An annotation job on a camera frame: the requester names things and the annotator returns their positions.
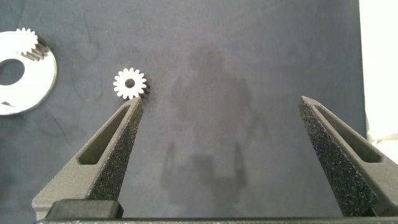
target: black foam padding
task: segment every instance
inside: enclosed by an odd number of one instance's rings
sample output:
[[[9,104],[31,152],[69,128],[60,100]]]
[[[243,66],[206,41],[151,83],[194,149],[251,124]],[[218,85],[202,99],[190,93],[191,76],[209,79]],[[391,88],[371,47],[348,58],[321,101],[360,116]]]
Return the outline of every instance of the black foam padding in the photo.
[[[99,177],[95,180],[92,190],[89,191],[88,200],[117,200],[124,180],[130,153],[136,138],[138,125],[143,113],[142,104],[136,104],[136,109],[124,126],[122,134],[112,139],[109,144],[113,149],[102,166]]]
[[[315,107],[302,98],[298,109],[343,215],[365,215],[377,202],[376,194],[322,125]]]

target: disc center hole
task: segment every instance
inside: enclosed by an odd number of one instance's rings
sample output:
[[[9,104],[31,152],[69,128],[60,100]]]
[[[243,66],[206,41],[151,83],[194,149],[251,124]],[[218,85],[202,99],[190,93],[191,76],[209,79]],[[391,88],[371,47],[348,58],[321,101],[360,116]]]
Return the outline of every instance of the disc center hole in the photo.
[[[126,80],[126,82],[124,82],[124,84],[127,88],[132,88],[136,83],[132,78],[129,78],[128,80]]]
[[[25,72],[20,60],[8,59],[0,62],[0,85],[12,85],[18,82]]]

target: spur gear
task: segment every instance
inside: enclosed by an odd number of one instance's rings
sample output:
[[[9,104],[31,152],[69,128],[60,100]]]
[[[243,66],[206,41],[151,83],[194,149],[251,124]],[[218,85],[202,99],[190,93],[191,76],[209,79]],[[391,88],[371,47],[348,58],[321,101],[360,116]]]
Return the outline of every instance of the spur gear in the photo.
[[[30,29],[17,29],[14,41],[17,43],[17,53],[23,57],[39,61],[47,56],[49,47],[45,41]]]
[[[143,97],[144,94],[149,93],[147,79],[138,69],[134,71],[133,68],[125,68],[118,74],[115,76],[114,79],[116,81],[113,83],[116,86],[114,90],[118,96],[123,97],[123,99],[128,97],[131,100],[138,96]]]

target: small white gear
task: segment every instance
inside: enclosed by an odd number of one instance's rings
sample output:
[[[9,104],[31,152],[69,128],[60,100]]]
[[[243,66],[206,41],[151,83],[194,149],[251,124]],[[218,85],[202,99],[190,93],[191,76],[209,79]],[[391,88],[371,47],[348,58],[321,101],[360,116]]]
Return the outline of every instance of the small white gear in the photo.
[[[147,79],[138,69],[134,71],[133,68],[130,68],[130,70],[125,68],[123,71],[120,71],[119,75],[116,75],[114,79],[116,80],[113,82],[113,85],[116,86],[114,90],[117,92],[118,96],[123,97],[123,99],[128,97],[131,100],[135,97],[143,96],[147,93],[147,89],[149,88]]]
[[[16,33],[16,39],[13,41],[16,43],[17,53],[36,61],[47,56],[49,48],[34,31],[22,28],[17,29]]]

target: gear teeth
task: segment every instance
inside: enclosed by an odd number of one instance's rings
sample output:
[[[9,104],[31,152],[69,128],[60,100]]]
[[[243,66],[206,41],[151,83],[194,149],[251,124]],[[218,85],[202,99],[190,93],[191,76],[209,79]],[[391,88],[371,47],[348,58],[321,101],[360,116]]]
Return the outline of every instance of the gear teeth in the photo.
[[[47,43],[39,37],[31,29],[17,29],[20,35],[20,42],[23,43],[17,53],[21,54],[23,57],[28,58],[33,61],[39,61],[47,56],[47,52],[50,50]]]
[[[139,69],[125,68],[123,71],[118,72],[114,79],[116,80],[113,82],[113,85],[116,86],[114,91],[125,100],[126,98],[133,99],[139,96],[145,98],[145,95],[149,93],[148,80]],[[134,80],[134,86],[130,88],[126,86],[126,81],[129,79]]]

